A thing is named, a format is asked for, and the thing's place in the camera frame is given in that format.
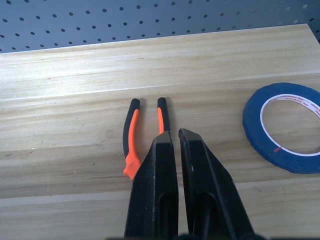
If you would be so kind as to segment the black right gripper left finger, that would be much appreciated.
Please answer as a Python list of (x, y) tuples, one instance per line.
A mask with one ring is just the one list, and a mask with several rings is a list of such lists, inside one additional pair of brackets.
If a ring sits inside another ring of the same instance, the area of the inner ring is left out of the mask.
[(178, 219), (175, 151), (171, 134), (165, 131), (152, 141), (133, 180), (124, 237), (175, 238)]

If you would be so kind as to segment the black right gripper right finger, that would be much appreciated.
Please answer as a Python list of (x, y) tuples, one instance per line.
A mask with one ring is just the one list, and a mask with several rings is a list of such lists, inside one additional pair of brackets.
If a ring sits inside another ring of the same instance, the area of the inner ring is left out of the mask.
[(196, 237), (253, 237), (235, 183), (202, 137), (178, 133), (188, 231)]

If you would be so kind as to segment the orange and black pliers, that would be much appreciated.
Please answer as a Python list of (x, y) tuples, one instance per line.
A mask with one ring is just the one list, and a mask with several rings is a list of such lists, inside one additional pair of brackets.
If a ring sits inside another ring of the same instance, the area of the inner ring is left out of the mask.
[[(131, 181), (134, 180), (134, 177), (141, 166), (141, 161), (138, 157), (135, 143), (135, 133), (140, 112), (140, 104), (141, 102), (137, 98), (133, 98), (131, 100), (122, 134), (122, 146), (125, 158), (123, 174), (129, 177)], [(171, 130), (168, 105), (165, 97), (160, 97), (157, 100), (157, 119), (160, 135)]]

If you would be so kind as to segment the blue tape roll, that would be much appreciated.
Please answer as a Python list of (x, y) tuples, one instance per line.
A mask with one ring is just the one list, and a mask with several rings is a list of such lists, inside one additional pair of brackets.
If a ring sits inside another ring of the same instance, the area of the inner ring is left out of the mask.
[(268, 162), (295, 174), (320, 174), (320, 151), (293, 152), (276, 142), (267, 132), (263, 112), (267, 104), (291, 101), (311, 110), (320, 119), (320, 92), (294, 84), (274, 83), (258, 89), (245, 104), (242, 125), (252, 147)]

